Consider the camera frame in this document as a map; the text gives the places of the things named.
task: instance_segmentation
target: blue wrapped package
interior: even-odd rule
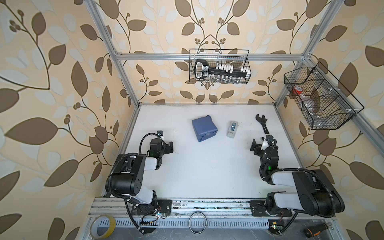
[[[192,120],[192,125],[199,142],[213,137],[217,133],[217,127],[212,122],[212,118],[209,115]]]

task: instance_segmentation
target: tape roll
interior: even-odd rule
[[[99,224],[101,223],[101,221],[103,220],[106,220],[108,219],[109,220],[109,227],[108,227],[108,230],[103,234],[103,235],[99,235],[97,233],[97,227],[99,226]],[[104,239],[104,238],[107,238],[109,237],[113,231],[115,230],[116,228],[116,220],[114,217],[112,216],[108,216],[108,215],[100,215],[98,216],[94,221],[93,223],[91,224],[91,228],[89,229],[89,233],[91,234],[91,236],[94,238],[94,239]]]

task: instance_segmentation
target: wire basket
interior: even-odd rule
[[[330,73],[337,80],[333,87],[324,77]],[[284,74],[284,84],[299,106],[311,129],[335,130],[364,109],[357,98],[321,62],[315,67],[301,67]],[[343,92],[359,105],[349,104]]]
[[[190,49],[189,79],[221,84],[247,84],[251,78],[249,50]]]

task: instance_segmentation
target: screwdriver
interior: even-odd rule
[[[304,229],[304,234],[306,237],[310,238],[310,237],[319,235],[321,231],[327,230],[328,228],[329,228],[328,225],[326,225],[325,223],[322,223],[317,226],[312,226]]]

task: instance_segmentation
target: floral wallpaper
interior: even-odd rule
[[[81,1],[0,0],[0,52],[0,238],[75,239],[130,96]]]
[[[327,0],[96,0],[122,53],[302,53]]]
[[[328,67],[384,134],[384,2],[346,0],[312,57]],[[345,202],[337,214],[351,240],[384,239],[384,158],[352,121],[335,131],[309,130],[293,99],[280,106],[284,122],[309,169],[322,169]]]
[[[292,61],[250,61],[248,84],[220,84],[189,79],[188,63],[181,61],[123,62],[142,103],[273,103],[279,96],[284,73],[293,70]]]

